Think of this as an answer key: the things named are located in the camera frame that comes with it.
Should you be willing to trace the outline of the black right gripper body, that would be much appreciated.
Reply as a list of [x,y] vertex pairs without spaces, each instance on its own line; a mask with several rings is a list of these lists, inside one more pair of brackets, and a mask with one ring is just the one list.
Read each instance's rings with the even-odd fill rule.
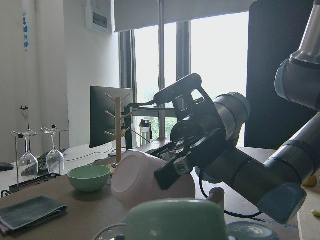
[[158,172],[179,172],[179,158],[191,168],[208,167],[226,148],[226,128],[213,100],[202,88],[200,75],[189,74],[154,95],[153,103],[158,106],[169,102],[173,102],[178,119],[170,134],[176,153]]

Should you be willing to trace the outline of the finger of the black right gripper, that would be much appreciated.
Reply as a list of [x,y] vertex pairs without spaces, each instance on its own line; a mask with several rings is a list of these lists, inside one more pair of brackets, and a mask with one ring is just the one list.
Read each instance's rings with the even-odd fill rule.
[[184,141],[170,141],[157,149],[148,150],[146,153],[162,160],[172,160],[184,149]]
[[180,178],[193,180],[191,166],[187,163],[186,157],[174,157],[154,172],[154,177],[161,190],[168,190]]

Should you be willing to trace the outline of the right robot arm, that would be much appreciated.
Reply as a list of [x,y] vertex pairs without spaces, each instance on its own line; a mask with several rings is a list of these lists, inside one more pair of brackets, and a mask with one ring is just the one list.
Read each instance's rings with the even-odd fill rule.
[[211,100],[193,73],[154,96],[156,104],[177,99],[186,109],[175,107],[171,140],[153,153],[175,153],[154,173],[160,188],[196,169],[287,223],[306,200],[302,184],[320,168],[319,1],[250,6],[246,96]]

